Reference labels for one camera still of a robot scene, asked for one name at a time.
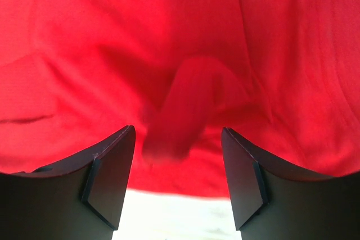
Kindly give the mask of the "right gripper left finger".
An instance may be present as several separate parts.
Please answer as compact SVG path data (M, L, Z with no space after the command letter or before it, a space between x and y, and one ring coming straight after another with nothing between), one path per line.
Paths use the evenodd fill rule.
M1 238L112 239L119 227L136 131L31 173L1 174Z

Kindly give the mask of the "red t-shirt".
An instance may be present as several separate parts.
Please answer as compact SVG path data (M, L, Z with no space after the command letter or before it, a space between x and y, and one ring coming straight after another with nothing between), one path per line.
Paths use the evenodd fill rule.
M1 171L123 126L129 186L227 197L221 130L359 170L359 0L1 0Z

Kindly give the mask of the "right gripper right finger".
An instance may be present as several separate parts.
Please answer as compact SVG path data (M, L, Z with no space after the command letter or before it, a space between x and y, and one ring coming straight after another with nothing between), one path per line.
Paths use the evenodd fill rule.
M235 226L242 239L358 239L359 173L292 164L231 128L221 135Z

